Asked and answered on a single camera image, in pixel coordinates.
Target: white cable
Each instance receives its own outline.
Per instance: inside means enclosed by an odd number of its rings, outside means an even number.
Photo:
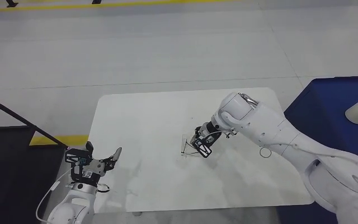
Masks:
[[[37,206],[37,209],[36,209],[36,218],[41,221],[41,222],[45,222],[45,223],[48,223],[48,224],[52,224],[52,222],[49,222],[49,221],[46,221],[46,220],[42,220],[39,215],[38,215],[38,212],[39,212],[39,208],[42,204],[42,202],[44,201],[44,199],[46,198],[46,196],[50,193],[50,191],[52,190],[52,187],[57,183],[57,181],[59,181],[59,179],[61,179],[65,174],[67,174],[68,172],[71,171],[71,169],[67,170],[64,174],[62,174],[55,182],[54,184],[50,187],[50,189],[47,191],[47,193],[45,194],[45,196],[41,199],[41,202],[39,203],[39,205]]]
[[[294,148],[295,150],[301,150],[303,152],[307,152],[307,153],[310,153],[310,154],[313,154],[313,155],[317,155],[317,156],[331,156],[331,157],[337,157],[337,158],[342,158],[344,160],[348,160],[350,162],[353,162],[355,164],[358,164],[358,161],[353,159],[353,158],[350,158],[348,157],[345,153],[342,153],[341,151],[337,150],[335,151],[335,153],[317,153],[317,152],[312,152],[312,151],[309,151],[309,150],[304,150],[302,148],[299,148],[297,144],[287,144],[287,143],[273,143],[273,144],[266,144],[263,146],[263,148],[266,148],[266,147],[269,147],[269,146],[275,146],[275,145],[285,145],[285,146],[292,146],[292,148]]]

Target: table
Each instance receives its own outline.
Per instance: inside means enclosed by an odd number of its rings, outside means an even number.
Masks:
[[[106,95],[100,98],[89,141],[94,158],[123,151],[101,178],[95,212],[280,206],[313,200],[295,168],[282,157],[259,155],[241,134],[220,138],[209,158],[182,156],[184,134],[210,121],[231,92],[244,92],[282,113],[269,88]]]

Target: black panel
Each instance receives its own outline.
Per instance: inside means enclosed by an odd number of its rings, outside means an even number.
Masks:
[[[0,127],[0,164],[3,168],[0,184],[1,207],[34,133],[35,130],[28,126]]]
[[[30,146],[20,161],[12,188],[2,206],[2,223],[40,223],[35,217],[37,205],[56,181],[64,147]],[[49,199],[46,197],[39,209],[43,217]]]

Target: black pole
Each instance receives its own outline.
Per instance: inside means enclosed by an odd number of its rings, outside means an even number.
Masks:
[[[53,136],[51,136],[50,134],[48,134],[47,132],[45,132],[44,130],[42,130],[41,128],[37,127],[35,124],[32,124],[31,122],[29,122],[28,120],[26,120],[25,118],[23,118],[22,116],[16,114],[14,111],[10,110],[9,108],[5,107],[4,105],[0,104],[0,110],[4,111],[5,113],[9,114],[10,116],[16,118],[17,120],[23,122],[24,124],[35,128],[35,130],[37,132],[39,132],[40,134],[42,134],[43,136],[51,139],[52,141],[54,141],[55,143],[57,143],[60,146],[63,146],[65,148],[67,148],[67,146],[62,143],[61,141],[57,140],[56,138],[54,138]]]
[[[17,2],[13,2],[13,0],[6,0],[6,2],[9,4],[7,8],[14,8],[18,4]]]

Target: floor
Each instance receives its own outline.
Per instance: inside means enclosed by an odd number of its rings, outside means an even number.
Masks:
[[[0,102],[88,134],[106,94],[269,87],[358,74],[358,1],[252,0],[0,13]],[[0,114],[0,125],[18,122]],[[274,208],[97,216],[97,223],[277,223]]]

